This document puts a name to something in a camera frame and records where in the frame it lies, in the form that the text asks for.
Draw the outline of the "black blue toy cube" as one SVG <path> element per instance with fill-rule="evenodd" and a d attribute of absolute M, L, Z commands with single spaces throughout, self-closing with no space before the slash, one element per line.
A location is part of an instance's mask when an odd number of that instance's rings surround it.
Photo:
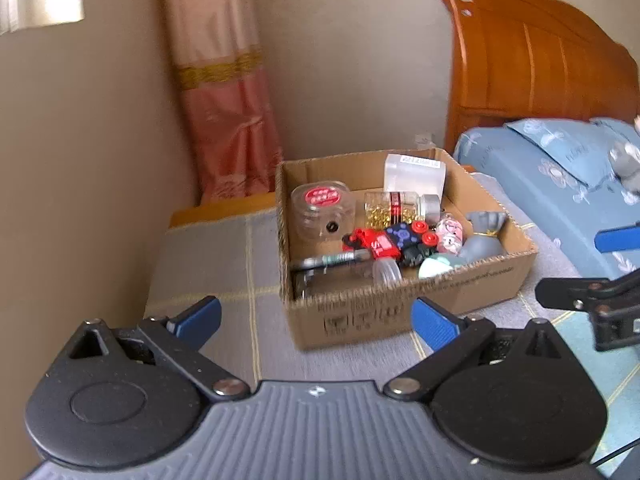
<path fill-rule="evenodd" d="M 438 238 L 423 220 L 399 222 L 388 226 L 384 232 L 400 249 L 397 262 L 404 268 L 420 266 L 425 258 L 437 252 Z"/>

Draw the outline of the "pink panda keychain bottle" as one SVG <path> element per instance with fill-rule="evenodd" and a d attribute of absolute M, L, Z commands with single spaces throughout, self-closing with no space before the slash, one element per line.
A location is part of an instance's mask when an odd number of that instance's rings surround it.
<path fill-rule="evenodd" d="M 438 238 L 436 250 L 442 254 L 459 255 L 463 246 L 463 226 L 452 214 L 446 212 L 435 226 Z"/>

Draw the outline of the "red toy train block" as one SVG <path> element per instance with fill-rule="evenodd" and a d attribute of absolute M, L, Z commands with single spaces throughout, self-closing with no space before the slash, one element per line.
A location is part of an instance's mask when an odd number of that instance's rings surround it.
<path fill-rule="evenodd" d="M 354 229 L 342 237 L 345 250 L 367 249 L 375 259 L 392 258 L 398 260 L 401 251 L 383 231 L 375 229 Z"/>

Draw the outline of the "clear jar silver lid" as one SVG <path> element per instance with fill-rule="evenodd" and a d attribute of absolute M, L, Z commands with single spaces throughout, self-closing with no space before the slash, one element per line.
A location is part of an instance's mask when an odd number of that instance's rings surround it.
<path fill-rule="evenodd" d="M 367 192 L 363 197 L 363 208 L 366 226 L 372 229 L 418 220 L 434 226 L 442 218 L 442 200 L 432 194 Z"/>

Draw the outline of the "clear box red label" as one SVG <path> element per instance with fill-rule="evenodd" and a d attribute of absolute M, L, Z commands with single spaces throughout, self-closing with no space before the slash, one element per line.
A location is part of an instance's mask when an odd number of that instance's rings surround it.
<path fill-rule="evenodd" d="M 299 185 L 290 205 L 296 232 L 307 242 L 339 240 L 354 228 L 356 197 L 341 181 Z"/>

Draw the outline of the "blue floral bed sheet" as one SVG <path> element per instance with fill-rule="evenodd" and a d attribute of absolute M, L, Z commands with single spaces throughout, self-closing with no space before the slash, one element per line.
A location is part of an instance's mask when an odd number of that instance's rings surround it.
<path fill-rule="evenodd" d="M 589 122 L 607 126 L 639 148 L 639 128 L 617 119 Z M 495 178 L 516 206 L 574 264 L 583 276 L 618 278 L 639 267 L 638 250 L 602 254 L 594 247 L 601 230 L 639 221 L 639 195 L 612 176 L 587 188 L 536 144 L 501 127 L 476 127 L 460 136 L 454 159 Z"/>

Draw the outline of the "mint green oval case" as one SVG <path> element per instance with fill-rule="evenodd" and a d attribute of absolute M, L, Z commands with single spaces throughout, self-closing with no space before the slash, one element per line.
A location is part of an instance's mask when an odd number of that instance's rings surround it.
<path fill-rule="evenodd" d="M 423 260 L 418 270 L 418 278 L 427 280 L 465 265 L 466 261 L 457 255 L 448 254 L 448 252 L 436 252 L 436 254 L 430 255 Z"/>

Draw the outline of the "small clear ribbed cap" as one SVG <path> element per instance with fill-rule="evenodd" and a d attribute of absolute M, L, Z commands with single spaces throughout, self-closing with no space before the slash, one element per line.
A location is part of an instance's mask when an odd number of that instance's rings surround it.
<path fill-rule="evenodd" d="M 390 285 L 402 280 L 400 267 L 394 258 L 376 259 L 371 266 L 371 275 L 375 285 Z"/>

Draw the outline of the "grey plush toy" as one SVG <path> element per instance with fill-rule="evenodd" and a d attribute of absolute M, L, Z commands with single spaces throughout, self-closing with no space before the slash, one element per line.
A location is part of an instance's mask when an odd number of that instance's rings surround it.
<path fill-rule="evenodd" d="M 614 174 L 628 192 L 640 193 L 640 151 L 629 142 L 615 142 L 608 151 Z"/>

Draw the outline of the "checked blanket table cover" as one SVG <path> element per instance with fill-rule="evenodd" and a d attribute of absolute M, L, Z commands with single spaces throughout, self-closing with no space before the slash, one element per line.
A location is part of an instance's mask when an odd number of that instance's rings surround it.
<path fill-rule="evenodd" d="M 597 352 L 588 315 L 542 308 L 534 296 L 540 278 L 574 278 L 577 270 L 562 255 L 562 238 L 544 234 L 522 195 L 523 185 L 491 177 L 475 180 L 509 209 L 538 245 L 539 252 L 518 296 L 483 310 L 501 327 L 522 327 L 531 318 L 548 318 L 580 359 L 608 404 L 608 426 L 596 457 L 613 477 L 623 465 L 620 448 L 639 437 L 639 350 Z M 204 296 L 222 304 L 221 328 L 203 353 L 246 380 L 373 379 L 384 384 L 431 350 L 414 333 L 363 344 L 299 351 L 293 344 L 279 298 L 276 214 L 267 210 L 217 222 L 198 222 L 165 235 L 152 278 L 145 313 L 173 316 Z"/>

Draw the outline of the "blue floral pillow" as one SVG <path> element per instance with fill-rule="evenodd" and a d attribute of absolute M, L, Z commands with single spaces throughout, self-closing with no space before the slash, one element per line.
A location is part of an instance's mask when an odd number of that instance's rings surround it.
<path fill-rule="evenodd" d="M 612 176 L 608 152 L 627 139 L 607 126 L 569 119 L 527 118 L 507 122 L 509 128 L 541 148 L 587 188 Z"/>

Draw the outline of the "open cardboard box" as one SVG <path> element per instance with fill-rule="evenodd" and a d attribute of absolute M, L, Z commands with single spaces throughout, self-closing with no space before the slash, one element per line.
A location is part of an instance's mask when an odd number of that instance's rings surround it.
<path fill-rule="evenodd" d="M 445 151 L 405 151 L 444 173 L 436 191 L 392 192 L 389 151 L 284 162 L 277 171 L 281 296 L 297 348 L 384 338 L 418 297 L 454 314 L 516 295 L 534 242 Z"/>

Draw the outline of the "black silver pen tool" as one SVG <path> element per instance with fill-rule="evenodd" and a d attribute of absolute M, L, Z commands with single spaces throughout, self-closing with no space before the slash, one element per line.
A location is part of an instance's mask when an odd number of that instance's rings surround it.
<path fill-rule="evenodd" d="M 303 258 L 291 263 L 293 272 L 303 272 L 309 270 L 334 268 L 334 266 L 344 266 L 344 264 L 363 262 L 372 259 L 371 253 L 367 249 L 357 249 L 352 252 L 339 252 L 332 255 L 321 255 Z"/>

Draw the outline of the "pink patterned curtain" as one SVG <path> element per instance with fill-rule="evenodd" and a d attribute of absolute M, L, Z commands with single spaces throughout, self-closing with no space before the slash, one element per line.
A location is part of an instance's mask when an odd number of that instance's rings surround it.
<path fill-rule="evenodd" d="M 269 193 L 282 148 L 253 0 L 165 0 L 202 200 Z"/>

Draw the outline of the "wooden bed headboard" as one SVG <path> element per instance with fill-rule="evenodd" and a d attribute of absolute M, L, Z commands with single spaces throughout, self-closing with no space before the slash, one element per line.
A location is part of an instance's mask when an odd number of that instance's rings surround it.
<path fill-rule="evenodd" d="M 638 65 L 561 0 L 442 0 L 452 24 L 446 151 L 461 133 L 522 118 L 639 114 Z"/>

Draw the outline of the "white wall charger plug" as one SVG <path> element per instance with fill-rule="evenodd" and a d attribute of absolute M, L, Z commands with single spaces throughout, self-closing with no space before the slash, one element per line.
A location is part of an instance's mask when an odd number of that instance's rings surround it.
<path fill-rule="evenodd" d="M 416 144 L 417 150 L 427 150 L 435 146 L 432 135 L 428 132 L 416 134 L 414 136 L 414 144 Z"/>

